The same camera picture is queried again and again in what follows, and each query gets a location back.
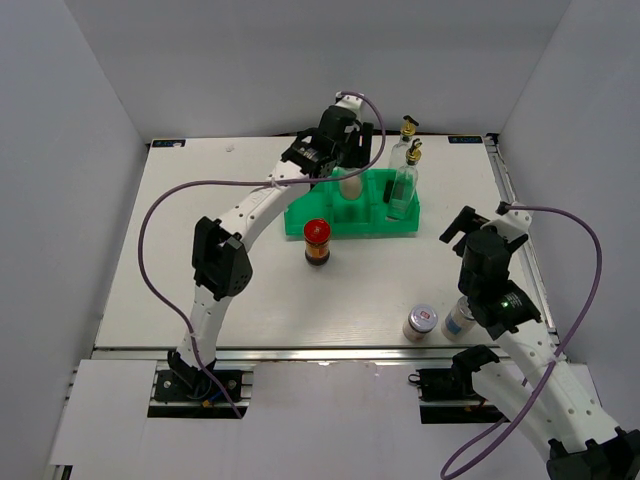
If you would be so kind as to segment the silver-lid white powder jar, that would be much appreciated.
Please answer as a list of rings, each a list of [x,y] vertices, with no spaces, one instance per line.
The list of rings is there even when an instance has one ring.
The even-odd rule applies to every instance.
[[[339,191],[341,196],[347,201],[357,200],[363,191],[363,184],[360,175],[352,175],[354,170],[345,170],[342,176],[345,179],[339,182]]]

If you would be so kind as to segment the glass cruet with dark spice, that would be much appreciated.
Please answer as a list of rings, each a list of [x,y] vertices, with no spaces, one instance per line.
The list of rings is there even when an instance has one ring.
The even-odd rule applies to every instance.
[[[404,164],[406,151],[409,149],[411,142],[419,126],[410,115],[403,117],[404,124],[400,130],[399,141],[392,147],[388,165],[388,175],[386,177],[383,201],[388,204],[391,198],[392,188],[396,177],[397,170]]]

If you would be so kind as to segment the blue-label white shaker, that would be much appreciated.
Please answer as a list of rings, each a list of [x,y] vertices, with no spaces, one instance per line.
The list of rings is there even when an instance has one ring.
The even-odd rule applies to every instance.
[[[477,323],[469,307],[468,298],[461,296],[447,314],[441,326],[441,331],[446,338],[456,341],[464,337],[476,325]]]

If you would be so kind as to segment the clear glass cruet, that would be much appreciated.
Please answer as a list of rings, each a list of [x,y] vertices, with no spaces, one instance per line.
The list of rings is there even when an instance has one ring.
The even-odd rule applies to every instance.
[[[406,217],[419,178],[417,164],[422,155],[421,147],[422,141],[418,138],[413,139],[406,151],[404,164],[396,172],[387,209],[389,221],[400,221]]]

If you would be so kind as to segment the red-lid dark sauce jar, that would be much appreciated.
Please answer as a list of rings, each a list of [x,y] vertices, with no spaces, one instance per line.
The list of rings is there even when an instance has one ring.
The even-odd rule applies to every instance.
[[[303,228],[305,258],[312,266],[324,265],[330,258],[330,224],[323,218],[309,220]]]

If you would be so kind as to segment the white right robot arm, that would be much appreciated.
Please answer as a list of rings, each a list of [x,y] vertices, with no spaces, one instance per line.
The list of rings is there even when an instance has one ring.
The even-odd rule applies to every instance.
[[[639,474],[639,432],[625,430],[575,377],[554,344],[541,313],[509,277],[514,252],[529,239],[535,206],[500,203],[489,220],[466,206],[441,234],[461,259],[458,289],[474,320],[511,358],[515,378],[486,346],[453,359],[451,384],[461,397],[478,395],[504,416],[504,430],[457,470],[445,464],[440,476],[455,479],[497,449],[514,431],[536,448],[552,479],[634,479]]]

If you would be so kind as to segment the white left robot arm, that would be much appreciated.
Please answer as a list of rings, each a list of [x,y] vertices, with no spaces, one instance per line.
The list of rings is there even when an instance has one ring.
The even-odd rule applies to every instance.
[[[219,388],[211,379],[216,344],[233,297],[250,282],[248,253],[260,234],[286,208],[341,166],[369,162],[373,125],[361,121],[362,101],[346,95],[329,106],[319,125],[302,131],[282,154],[266,185],[234,208],[195,226],[192,250],[194,302],[181,345],[168,355],[177,387],[200,400]]]

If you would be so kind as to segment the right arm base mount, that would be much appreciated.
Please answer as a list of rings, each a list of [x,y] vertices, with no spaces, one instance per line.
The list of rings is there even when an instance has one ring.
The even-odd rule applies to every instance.
[[[408,375],[418,390],[423,425],[492,424],[502,413],[472,386],[472,374],[482,366],[499,363],[487,346],[478,345],[453,356],[446,368],[422,368]]]

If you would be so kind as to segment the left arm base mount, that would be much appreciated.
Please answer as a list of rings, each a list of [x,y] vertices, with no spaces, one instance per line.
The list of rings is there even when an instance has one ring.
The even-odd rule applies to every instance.
[[[248,410],[252,395],[253,372],[223,369],[214,372],[225,387],[240,416],[224,393],[208,377],[191,389],[166,365],[156,369],[147,417],[156,419],[239,420]]]

